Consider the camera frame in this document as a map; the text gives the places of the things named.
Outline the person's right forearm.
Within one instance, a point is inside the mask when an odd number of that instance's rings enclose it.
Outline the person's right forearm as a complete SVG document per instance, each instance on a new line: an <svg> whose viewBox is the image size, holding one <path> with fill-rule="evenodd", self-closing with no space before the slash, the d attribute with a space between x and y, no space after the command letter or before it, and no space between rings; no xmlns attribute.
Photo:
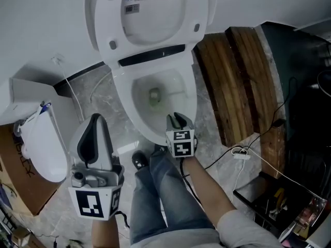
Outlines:
<svg viewBox="0 0 331 248"><path fill-rule="evenodd" d="M227 212L235 210L235 207L221 186L203 168L196 157L185 158L184 167L191 177L207 217L216 226L220 218Z"/></svg>

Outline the person's left forearm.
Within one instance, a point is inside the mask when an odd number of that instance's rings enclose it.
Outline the person's left forearm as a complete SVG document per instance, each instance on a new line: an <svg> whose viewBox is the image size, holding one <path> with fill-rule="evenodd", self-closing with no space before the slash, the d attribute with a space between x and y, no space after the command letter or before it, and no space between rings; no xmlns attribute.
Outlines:
<svg viewBox="0 0 331 248"><path fill-rule="evenodd" d="M119 248L116 218L112 217L108 221L93 220L91 238L93 248Z"/></svg>

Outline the pale green toilet brush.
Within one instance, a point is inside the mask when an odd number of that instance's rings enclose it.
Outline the pale green toilet brush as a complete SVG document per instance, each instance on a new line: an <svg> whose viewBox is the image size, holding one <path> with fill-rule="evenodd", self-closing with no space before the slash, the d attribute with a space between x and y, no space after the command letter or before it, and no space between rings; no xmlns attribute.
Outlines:
<svg viewBox="0 0 331 248"><path fill-rule="evenodd" d="M149 111L150 115L147 122L153 129L164 127L167 125L167 116L170 114L171 126L178 128L179 123L173 118L176 102L181 91L168 92L161 88L152 88L148 92Z"/></svg>

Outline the blue jeans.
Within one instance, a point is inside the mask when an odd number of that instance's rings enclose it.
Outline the blue jeans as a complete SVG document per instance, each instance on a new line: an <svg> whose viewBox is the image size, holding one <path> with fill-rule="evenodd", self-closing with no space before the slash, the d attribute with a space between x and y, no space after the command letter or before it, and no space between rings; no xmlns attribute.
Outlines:
<svg viewBox="0 0 331 248"><path fill-rule="evenodd" d="M215 229L166 153L155 151L147 159L149 166L135 173L130 245L170 231Z"/></svg>

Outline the black table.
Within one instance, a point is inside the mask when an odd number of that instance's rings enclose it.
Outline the black table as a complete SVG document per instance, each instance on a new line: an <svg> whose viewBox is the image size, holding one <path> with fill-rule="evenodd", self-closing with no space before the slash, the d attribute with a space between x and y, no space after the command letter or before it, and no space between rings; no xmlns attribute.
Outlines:
<svg viewBox="0 0 331 248"><path fill-rule="evenodd" d="M269 200L279 188L285 189L287 209L283 209L276 220L273 220L268 215ZM257 224L270 231L277 238L281 238L281 235L314 199L314 195L304 187L283 176L276 179L265 172L260 172L247 185L234 190L233 195L254 211L254 221Z"/></svg>

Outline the printed cardboard box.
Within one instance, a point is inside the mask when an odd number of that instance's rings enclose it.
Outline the printed cardboard box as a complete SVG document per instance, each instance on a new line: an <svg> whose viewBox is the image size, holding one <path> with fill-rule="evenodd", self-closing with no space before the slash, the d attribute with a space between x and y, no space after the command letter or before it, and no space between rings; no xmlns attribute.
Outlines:
<svg viewBox="0 0 331 248"><path fill-rule="evenodd" d="M60 187L44 179L22 154L13 125L0 126L0 204L13 212L37 216Z"/></svg>

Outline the white power strip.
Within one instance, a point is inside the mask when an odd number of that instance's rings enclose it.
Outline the white power strip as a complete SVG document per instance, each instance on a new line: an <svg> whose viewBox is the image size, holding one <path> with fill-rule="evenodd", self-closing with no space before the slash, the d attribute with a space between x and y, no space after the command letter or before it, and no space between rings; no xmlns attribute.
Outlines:
<svg viewBox="0 0 331 248"><path fill-rule="evenodd" d="M233 158L237 160L247 161L251 158L251 156L248 154L248 151L243 148L233 148L231 150L231 154L233 155Z"/></svg>

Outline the white toilet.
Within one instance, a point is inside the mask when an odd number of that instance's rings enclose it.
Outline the white toilet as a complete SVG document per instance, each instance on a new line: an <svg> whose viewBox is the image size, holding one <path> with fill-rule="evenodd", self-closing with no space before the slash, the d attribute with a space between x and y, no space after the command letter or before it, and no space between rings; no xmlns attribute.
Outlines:
<svg viewBox="0 0 331 248"><path fill-rule="evenodd" d="M195 120L193 48L213 22L217 0L85 0L91 44L111 69L122 106L140 133L166 144L166 126L153 129L148 92L181 91L175 112Z"/></svg>

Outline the black shoe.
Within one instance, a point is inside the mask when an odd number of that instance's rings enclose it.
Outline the black shoe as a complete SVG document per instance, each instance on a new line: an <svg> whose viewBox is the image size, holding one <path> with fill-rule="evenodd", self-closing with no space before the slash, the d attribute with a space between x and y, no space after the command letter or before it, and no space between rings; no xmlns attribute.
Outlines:
<svg viewBox="0 0 331 248"><path fill-rule="evenodd" d="M132 157L132 163L137 170L149 166L147 157L142 151L136 151Z"/></svg>

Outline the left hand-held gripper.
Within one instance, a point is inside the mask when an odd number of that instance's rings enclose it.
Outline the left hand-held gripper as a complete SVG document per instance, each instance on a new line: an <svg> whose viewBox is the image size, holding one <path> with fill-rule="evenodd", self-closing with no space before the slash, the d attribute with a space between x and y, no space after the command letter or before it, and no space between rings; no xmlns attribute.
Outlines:
<svg viewBox="0 0 331 248"><path fill-rule="evenodd" d="M118 211L124 167L112 153L106 120L92 114L79 125L69 145L73 166L68 191L78 217L109 220Z"/></svg>

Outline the yellow tool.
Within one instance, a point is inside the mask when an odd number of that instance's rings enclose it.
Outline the yellow tool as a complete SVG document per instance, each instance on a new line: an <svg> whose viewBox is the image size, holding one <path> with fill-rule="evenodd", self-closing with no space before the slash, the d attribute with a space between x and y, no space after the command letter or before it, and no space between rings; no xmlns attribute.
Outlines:
<svg viewBox="0 0 331 248"><path fill-rule="evenodd" d="M285 189L279 188L275 195L269 200L268 215L271 219L276 220L277 216L283 209L286 208L287 197L285 196Z"/></svg>

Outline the grey sweatshirt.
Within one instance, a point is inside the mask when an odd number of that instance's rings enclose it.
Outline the grey sweatshirt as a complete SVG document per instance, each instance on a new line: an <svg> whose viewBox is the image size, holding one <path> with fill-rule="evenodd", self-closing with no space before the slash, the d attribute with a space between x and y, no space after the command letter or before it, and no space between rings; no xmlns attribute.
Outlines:
<svg viewBox="0 0 331 248"><path fill-rule="evenodd" d="M141 240L130 248L283 248L269 231L239 210L223 215L216 229L183 229Z"/></svg>

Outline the white toilet seat part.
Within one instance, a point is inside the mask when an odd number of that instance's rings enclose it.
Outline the white toilet seat part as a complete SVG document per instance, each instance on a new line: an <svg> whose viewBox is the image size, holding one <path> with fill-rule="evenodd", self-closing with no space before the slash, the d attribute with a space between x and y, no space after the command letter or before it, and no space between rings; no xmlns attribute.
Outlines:
<svg viewBox="0 0 331 248"><path fill-rule="evenodd" d="M14 135L23 141L23 156L54 183L65 180L68 172L67 150L55 116L60 101L47 84L16 78L0 84L0 126L13 125ZM39 114L43 102L52 105Z"/></svg>

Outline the wooden steps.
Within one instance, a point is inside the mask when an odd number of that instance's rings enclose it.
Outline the wooden steps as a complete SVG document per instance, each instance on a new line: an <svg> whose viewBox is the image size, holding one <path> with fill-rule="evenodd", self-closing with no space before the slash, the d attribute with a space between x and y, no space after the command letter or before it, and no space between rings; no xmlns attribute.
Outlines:
<svg viewBox="0 0 331 248"><path fill-rule="evenodd" d="M208 34L194 48L212 102L218 132L227 147L260 134L262 171L279 178L285 165L285 119L257 30L230 27Z"/></svg>

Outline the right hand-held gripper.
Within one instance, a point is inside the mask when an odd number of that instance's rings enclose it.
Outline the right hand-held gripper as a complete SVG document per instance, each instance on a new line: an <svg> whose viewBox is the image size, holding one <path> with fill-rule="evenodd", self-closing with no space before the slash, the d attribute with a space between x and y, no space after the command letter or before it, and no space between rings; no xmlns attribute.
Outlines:
<svg viewBox="0 0 331 248"><path fill-rule="evenodd" d="M174 116L167 115L166 122L166 142L172 157L185 158L193 156L198 140L194 134L192 120L184 114L174 112Z"/></svg>

